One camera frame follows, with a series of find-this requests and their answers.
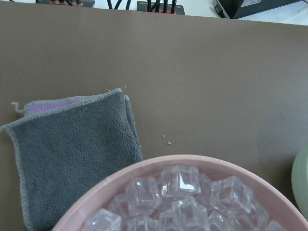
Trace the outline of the grey folded cloth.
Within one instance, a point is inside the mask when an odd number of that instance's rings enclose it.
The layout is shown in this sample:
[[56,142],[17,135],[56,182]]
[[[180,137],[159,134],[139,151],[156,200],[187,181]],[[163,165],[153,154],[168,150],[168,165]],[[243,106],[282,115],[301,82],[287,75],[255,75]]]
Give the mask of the grey folded cloth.
[[98,182],[143,160],[131,103],[120,88],[29,102],[23,117],[1,130],[13,143],[29,231],[53,227]]

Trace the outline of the pink bowl of ice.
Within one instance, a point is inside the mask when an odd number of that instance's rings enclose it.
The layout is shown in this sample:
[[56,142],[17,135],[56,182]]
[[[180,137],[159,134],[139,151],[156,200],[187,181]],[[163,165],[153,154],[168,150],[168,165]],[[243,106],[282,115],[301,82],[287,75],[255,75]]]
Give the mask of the pink bowl of ice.
[[159,230],[209,230],[208,215],[222,213],[235,229],[252,219],[251,230],[282,226],[305,231],[308,223],[266,181],[219,159],[167,155],[126,167],[83,195],[55,225],[56,231],[83,231],[97,218],[112,225],[149,219]]

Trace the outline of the mint green bowl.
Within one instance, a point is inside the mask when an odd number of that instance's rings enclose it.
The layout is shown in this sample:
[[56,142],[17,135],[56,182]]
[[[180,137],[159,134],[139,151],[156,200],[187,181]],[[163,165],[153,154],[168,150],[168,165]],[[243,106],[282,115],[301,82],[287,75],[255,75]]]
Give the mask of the mint green bowl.
[[291,174],[292,190],[297,206],[308,219],[308,145],[295,157]]

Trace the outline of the black usb hub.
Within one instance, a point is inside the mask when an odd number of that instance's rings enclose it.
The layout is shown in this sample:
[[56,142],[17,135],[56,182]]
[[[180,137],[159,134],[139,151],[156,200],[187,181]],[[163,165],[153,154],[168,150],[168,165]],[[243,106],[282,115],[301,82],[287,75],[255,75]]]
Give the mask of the black usb hub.
[[174,1],[171,1],[169,4],[165,4],[163,0],[156,4],[156,0],[151,1],[151,5],[146,1],[137,1],[137,11],[148,12],[150,10],[153,13],[166,13],[174,15],[185,15],[185,10],[182,5],[174,4]]

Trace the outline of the black power box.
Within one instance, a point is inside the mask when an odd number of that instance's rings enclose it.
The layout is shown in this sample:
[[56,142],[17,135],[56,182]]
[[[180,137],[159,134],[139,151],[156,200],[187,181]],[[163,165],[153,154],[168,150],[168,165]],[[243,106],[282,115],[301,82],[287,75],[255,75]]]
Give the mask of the black power box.
[[299,0],[212,0],[217,15],[221,18],[239,19],[256,13],[272,10]]

